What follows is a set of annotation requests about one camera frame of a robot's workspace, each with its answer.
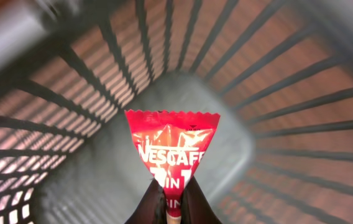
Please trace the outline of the red package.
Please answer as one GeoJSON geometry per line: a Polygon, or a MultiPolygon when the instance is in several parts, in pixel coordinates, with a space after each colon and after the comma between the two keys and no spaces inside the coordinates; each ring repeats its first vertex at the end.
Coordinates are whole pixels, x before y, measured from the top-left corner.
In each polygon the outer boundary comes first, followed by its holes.
{"type": "Polygon", "coordinates": [[[132,142],[164,191],[166,214],[181,218],[181,198],[217,130],[218,113],[184,111],[125,112],[132,142]]]}

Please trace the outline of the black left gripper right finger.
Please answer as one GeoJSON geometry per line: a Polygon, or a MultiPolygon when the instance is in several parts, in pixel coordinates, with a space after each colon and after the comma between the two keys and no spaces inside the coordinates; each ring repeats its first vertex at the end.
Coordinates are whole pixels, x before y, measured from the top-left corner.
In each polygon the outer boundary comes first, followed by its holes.
{"type": "Polygon", "coordinates": [[[222,224],[206,200],[195,177],[191,178],[183,191],[181,224],[222,224]]]}

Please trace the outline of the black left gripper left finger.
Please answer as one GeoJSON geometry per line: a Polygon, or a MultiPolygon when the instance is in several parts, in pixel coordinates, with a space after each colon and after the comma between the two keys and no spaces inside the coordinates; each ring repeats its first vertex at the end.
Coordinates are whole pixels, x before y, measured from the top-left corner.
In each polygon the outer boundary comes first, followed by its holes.
{"type": "Polygon", "coordinates": [[[163,188],[153,178],[137,208],[125,224],[167,224],[163,188]]]}

